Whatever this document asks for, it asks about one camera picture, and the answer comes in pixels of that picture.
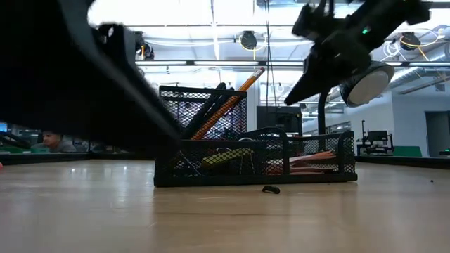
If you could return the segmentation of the pink paper pad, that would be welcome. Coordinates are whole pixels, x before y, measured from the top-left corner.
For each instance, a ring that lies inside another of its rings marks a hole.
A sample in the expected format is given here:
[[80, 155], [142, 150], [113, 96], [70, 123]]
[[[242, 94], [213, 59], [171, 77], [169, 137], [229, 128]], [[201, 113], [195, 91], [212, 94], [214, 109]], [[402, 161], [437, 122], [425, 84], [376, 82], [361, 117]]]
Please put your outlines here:
[[[288, 172], [290, 175], [327, 174], [337, 169], [336, 162], [337, 155], [330, 150], [313, 155], [290, 157], [288, 161]], [[283, 174], [283, 159], [267, 161], [263, 173], [266, 175]]]

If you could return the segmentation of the green board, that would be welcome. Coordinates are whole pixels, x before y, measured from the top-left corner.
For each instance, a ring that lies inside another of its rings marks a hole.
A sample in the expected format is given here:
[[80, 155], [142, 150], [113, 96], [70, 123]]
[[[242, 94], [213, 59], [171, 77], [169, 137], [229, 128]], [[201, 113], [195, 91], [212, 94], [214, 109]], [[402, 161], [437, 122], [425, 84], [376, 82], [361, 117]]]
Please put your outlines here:
[[395, 157], [422, 157], [419, 146], [395, 146], [392, 153]]

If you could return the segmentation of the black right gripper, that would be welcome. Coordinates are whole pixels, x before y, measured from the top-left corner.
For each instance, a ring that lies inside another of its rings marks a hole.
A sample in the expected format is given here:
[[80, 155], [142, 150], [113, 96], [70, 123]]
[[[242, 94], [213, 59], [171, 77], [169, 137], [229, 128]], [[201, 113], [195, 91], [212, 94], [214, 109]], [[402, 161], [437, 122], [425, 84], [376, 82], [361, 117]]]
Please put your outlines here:
[[348, 31], [338, 30], [314, 44], [304, 60], [303, 74], [285, 98], [286, 105], [337, 86], [371, 64], [367, 49]]

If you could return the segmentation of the green plastic bin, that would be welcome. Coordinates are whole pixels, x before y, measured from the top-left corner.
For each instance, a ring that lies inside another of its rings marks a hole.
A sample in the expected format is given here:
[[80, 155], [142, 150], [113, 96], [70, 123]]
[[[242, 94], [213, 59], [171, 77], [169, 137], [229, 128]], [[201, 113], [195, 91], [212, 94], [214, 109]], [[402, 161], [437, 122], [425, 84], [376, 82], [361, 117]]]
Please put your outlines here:
[[8, 154], [29, 154], [29, 153], [47, 153], [49, 150], [47, 148], [31, 148], [24, 149], [18, 148], [14, 146], [1, 146], [0, 153], [8, 153]]

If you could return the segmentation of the background robot station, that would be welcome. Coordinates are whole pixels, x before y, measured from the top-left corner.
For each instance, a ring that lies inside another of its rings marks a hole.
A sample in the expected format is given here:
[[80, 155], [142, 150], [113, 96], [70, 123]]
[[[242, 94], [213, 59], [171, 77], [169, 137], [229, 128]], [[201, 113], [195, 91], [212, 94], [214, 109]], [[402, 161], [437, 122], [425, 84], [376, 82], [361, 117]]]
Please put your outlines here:
[[362, 137], [356, 140], [357, 156], [393, 156], [392, 134], [386, 130], [366, 131], [365, 121], [361, 121]]

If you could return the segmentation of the black mesh desk organizer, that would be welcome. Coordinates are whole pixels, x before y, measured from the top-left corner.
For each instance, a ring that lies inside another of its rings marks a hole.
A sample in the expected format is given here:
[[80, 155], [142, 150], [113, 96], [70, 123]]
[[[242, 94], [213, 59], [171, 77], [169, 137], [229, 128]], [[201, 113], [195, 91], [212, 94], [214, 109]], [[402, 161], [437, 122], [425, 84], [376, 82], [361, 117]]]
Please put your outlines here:
[[[184, 132], [194, 114], [214, 90], [161, 86], [159, 94]], [[239, 96], [238, 103], [226, 112], [203, 138], [183, 139], [177, 154], [156, 159], [154, 184], [157, 187], [334, 183], [357, 180], [352, 132], [289, 137], [284, 130], [273, 126], [248, 131], [246, 92], [226, 89], [224, 93]], [[238, 148], [250, 148], [254, 152], [214, 167], [200, 167], [202, 158]], [[337, 169], [331, 173], [289, 174], [290, 157], [313, 155], [329, 150], [337, 155]], [[278, 159], [283, 159], [284, 173], [264, 174], [266, 162]]]

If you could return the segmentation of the seated person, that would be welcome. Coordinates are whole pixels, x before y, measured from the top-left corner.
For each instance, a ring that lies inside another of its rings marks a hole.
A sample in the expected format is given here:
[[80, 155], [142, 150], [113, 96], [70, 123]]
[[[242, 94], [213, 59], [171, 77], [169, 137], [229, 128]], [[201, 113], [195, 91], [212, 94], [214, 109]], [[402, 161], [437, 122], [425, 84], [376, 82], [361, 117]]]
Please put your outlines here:
[[53, 131], [42, 131], [42, 142], [32, 148], [47, 148], [50, 153], [75, 153], [77, 150], [71, 142], [63, 139], [62, 134]]

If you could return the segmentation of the black background monitor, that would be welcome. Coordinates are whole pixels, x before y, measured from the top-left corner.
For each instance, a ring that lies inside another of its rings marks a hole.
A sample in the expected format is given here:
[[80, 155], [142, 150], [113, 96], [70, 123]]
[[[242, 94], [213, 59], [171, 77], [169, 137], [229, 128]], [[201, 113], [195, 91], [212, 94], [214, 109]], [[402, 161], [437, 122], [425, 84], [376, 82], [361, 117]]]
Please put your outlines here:
[[278, 127], [302, 136], [302, 112], [297, 107], [257, 106], [257, 128]]

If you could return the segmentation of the orange pencil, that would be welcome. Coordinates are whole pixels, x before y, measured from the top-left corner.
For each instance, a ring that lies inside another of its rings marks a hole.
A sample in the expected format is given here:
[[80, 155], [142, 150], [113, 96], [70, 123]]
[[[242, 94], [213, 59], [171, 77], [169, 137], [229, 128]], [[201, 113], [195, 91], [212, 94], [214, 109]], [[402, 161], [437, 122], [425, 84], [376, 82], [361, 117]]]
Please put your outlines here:
[[[250, 77], [240, 86], [239, 92], [246, 92], [265, 72], [265, 68], [261, 67], [253, 72]], [[218, 121], [222, 118], [226, 112], [233, 108], [238, 103], [239, 96], [231, 96], [226, 102], [217, 110], [214, 111], [211, 117], [208, 118], [200, 129], [193, 135], [192, 140], [200, 140]]]

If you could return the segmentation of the yellow-green June Gold eraser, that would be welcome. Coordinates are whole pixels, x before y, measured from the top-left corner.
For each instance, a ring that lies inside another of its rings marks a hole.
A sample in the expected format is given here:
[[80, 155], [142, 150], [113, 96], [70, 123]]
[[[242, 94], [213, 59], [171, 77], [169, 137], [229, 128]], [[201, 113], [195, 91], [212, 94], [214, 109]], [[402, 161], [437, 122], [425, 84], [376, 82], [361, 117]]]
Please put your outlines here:
[[253, 150], [250, 148], [238, 148], [235, 150], [228, 150], [224, 153], [217, 153], [215, 155], [210, 155], [207, 157], [202, 158], [200, 167], [201, 168], [210, 168], [214, 167], [218, 164], [223, 164], [226, 162], [229, 162], [236, 158], [241, 158], [246, 155], [253, 154]]

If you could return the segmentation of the black table frame rail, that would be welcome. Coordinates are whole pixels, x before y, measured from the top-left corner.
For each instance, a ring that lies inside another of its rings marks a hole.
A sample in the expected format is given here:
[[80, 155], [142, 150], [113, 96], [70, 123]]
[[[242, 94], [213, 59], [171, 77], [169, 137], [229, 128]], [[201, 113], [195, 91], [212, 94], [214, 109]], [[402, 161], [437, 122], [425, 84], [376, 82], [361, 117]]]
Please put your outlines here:
[[[37, 164], [46, 162], [71, 162], [82, 160], [149, 160], [153, 157], [131, 153], [49, 153], [49, 154], [0, 154], [2, 165]], [[450, 170], [450, 158], [355, 156], [357, 162], [388, 164], [428, 169]]]

